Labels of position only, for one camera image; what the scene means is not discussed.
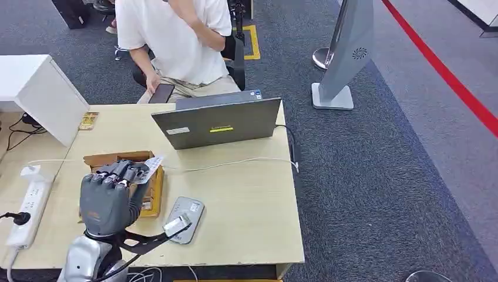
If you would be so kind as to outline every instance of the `khaki pants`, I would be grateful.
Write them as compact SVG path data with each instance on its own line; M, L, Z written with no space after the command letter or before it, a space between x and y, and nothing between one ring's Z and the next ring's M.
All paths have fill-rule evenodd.
M177 99L182 98L193 98L240 91L230 75L224 78L218 78L216 81L208 85L194 85L185 81L165 77L161 77L161 83L174 85L174 91L171 94L168 103L174 103ZM137 104L147 104L151 97L152 95L149 91L145 91Z

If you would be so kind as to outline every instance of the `blue carpet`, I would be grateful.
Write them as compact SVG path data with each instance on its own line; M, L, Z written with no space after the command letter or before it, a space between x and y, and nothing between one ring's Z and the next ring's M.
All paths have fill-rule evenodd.
M4 5L23 5L18 2ZM49 1L37 5L54 16ZM51 18L53 29L45 26L40 35L14 24L31 20L29 11L10 11L0 16L0 26L11 26L1 35L12 47L2 43L0 53L19 53L16 46L31 38L24 51L36 52L39 41L90 103L138 99L131 61L114 62L115 39L96 19L68 31ZM498 281L373 63L350 83L353 111L312 108L311 83L322 73L311 54L328 44L337 13L333 0L255 1L261 60L247 62L247 85L266 97L283 97L287 123L301 145L295 181L306 263L293 266L286 281L404 281L421 269L454 281ZM16 274L33 281L48 275Z

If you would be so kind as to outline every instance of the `table leg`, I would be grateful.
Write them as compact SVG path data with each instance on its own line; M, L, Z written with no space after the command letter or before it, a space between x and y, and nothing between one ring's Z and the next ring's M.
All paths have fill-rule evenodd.
M284 278L284 275L287 273L289 268L291 268L292 263L280 263L275 266L275 269L277 271L277 279L282 280Z

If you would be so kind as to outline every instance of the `brown box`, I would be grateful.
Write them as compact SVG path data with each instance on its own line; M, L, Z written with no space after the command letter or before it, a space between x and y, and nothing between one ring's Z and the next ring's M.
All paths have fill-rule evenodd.
M104 165L111 165L117 160L131 160L136 163L145 162L154 157L151 151L135 151L124 153L112 153L103 155L85 156L83 160L90 166L90 170L94 173L98 168ZM149 187L143 198L142 211L140 217L158 217L161 212L161 196L163 190L164 170L163 167L154 172L149 181ZM136 189L136 184L130 186L130 195Z

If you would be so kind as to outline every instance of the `white t-shirt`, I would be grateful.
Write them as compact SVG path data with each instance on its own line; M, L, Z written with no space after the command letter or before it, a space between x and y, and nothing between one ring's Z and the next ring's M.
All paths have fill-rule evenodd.
M232 34L227 0L193 0L199 19L222 36ZM220 52L203 45L196 33L162 0L116 0L117 41L121 48L147 44L162 76L195 85L209 84L228 71Z

